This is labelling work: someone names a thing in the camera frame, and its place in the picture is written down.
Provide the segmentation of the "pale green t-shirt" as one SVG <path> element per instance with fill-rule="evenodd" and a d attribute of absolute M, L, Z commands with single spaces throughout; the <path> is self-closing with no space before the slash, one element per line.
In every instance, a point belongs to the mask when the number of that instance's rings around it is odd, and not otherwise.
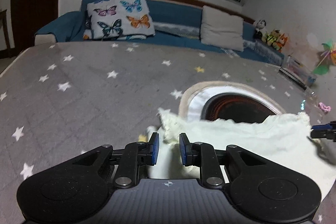
<path fill-rule="evenodd" d="M 314 180 L 326 197 L 335 181 L 335 165 L 317 153 L 309 140 L 310 119 L 306 113 L 270 115 L 262 123 L 235 123 L 232 120 L 187 121 L 170 110 L 158 110 L 161 127 L 159 153 L 149 177 L 158 179 L 198 178 L 199 168 L 182 165 L 179 135 L 191 143 L 209 143 L 224 150 L 234 144 Z"/>

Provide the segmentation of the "round black table heater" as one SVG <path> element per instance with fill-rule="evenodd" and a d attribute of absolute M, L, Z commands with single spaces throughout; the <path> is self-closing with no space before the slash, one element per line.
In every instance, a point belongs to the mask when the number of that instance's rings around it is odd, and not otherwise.
<path fill-rule="evenodd" d="M 249 85 L 205 81 L 188 88 L 178 115 L 187 121 L 231 119 L 236 123 L 261 123 L 269 115 L 285 114 L 275 100 Z"/>

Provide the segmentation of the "colourful paper pinwheel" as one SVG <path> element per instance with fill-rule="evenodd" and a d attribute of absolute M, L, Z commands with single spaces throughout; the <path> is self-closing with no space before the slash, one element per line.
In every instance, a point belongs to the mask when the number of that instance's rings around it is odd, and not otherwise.
<path fill-rule="evenodd" d="M 320 61 L 313 70 L 315 75 L 325 75 L 331 66 L 335 66 L 335 42 L 329 40 L 322 43 L 322 46 L 323 52 L 320 55 Z"/>

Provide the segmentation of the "black remote control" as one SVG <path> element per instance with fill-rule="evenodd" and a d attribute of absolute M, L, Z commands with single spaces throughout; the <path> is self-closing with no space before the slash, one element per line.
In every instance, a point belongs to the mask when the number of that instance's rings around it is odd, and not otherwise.
<path fill-rule="evenodd" d="M 286 70 L 285 68 L 280 67 L 278 70 L 279 73 L 281 73 L 283 76 L 291 80 L 291 82 L 295 83 L 297 86 L 299 86 L 302 90 L 306 90 L 307 86 L 306 84 L 293 72 L 290 72 Z"/>

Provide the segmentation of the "clear plastic storage box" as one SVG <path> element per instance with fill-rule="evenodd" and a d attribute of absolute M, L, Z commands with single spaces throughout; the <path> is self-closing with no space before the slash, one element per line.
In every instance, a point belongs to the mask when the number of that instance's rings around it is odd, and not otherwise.
<path fill-rule="evenodd" d="M 317 76 L 305 65 L 303 65 L 303 63 L 300 63 L 290 55 L 284 57 L 281 67 L 295 73 L 307 87 L 311 87 L 316 81 Z"/>

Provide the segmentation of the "grey star tablecloth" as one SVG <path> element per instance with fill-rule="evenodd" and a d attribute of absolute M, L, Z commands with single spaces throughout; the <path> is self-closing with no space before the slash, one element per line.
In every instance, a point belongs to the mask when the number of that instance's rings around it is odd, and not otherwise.
<path fill-rule="evenodd" d="M 177 112 L 174 91 L 213 80 L 250 85 L 291 113 L 303 98 L 276 66 L 224 53 L 106 42 L 26 50 L 1 75 L 1 223 L 23 222 L 24 166 L 37 173 L 101 144 L 123 147 L 159 123 L 159 108 Z"/>

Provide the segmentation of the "orange fox plush toy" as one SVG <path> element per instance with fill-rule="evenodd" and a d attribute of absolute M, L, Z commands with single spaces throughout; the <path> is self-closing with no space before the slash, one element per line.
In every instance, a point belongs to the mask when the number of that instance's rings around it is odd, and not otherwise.
<path fill-rule="evenodd" d="M 279 37 L 276 40 L 276 44 L 275 44 L 274 48 L 278 52 L 281 52 L 282 48 L 285 46 L 287 41 L 288 41 L 288 35 L 287 34 L 280 34 Z"/>

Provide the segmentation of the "panda plush toy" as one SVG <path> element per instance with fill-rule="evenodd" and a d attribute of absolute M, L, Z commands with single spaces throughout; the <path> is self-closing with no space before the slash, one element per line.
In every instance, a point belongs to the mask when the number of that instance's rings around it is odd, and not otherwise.
<path fill-rule="evenodd" d="M 264 42 L 265 41 L 265 36 L 266 36 L 266 33 L 267 33 L 266 21 L 264 19 L 260 19 L 258 21 L 255 21 L 253 23 L 253 26 L 255 27 L 253 38 L 255 40 L 261 40 L 261 41 Z"/>

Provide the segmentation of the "beige plain pillow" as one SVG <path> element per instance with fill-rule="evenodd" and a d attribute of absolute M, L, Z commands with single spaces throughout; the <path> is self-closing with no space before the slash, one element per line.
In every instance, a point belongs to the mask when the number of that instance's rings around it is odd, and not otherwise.
<path fill-rule="evenodd" d="M 240 16 L 203 6 L 201 43 L 242 52 L 244 51 L 243 22 Z"/>

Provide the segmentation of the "blue sofa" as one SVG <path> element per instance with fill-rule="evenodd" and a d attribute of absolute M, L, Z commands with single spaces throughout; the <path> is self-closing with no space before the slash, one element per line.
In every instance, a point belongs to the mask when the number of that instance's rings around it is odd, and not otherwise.
<path fill-rule="evenodd" d="M 107 0 L 82 0 L 79 11 L 68 12 L 42 27 L 35 34 L 35 45 L 57 42 L 82 42 L 90 40 L 91 31 L 87 5 L 101 4 Z M 155 36 L 128 38 L 131 42 L 192 48 L 200 51 L 226 53 L 254 61 L 280 66 L 284 55 L 253 38 L 255 28 L 243 23 L 243 50 L 231 50 L 223 46 L 201 43 L 202 10 L 197 7 L 161 0 L 146 0 L 154 21 Z"/>

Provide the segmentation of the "butterfly print pillow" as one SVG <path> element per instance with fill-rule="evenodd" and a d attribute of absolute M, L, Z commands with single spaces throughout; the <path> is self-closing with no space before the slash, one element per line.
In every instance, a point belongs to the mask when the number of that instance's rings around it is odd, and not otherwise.
<path fill-rule="evenodd" d="M 142 40 L 154 35 L 146 0 L 98 0 L 87 5 L 84 40 Z"/>

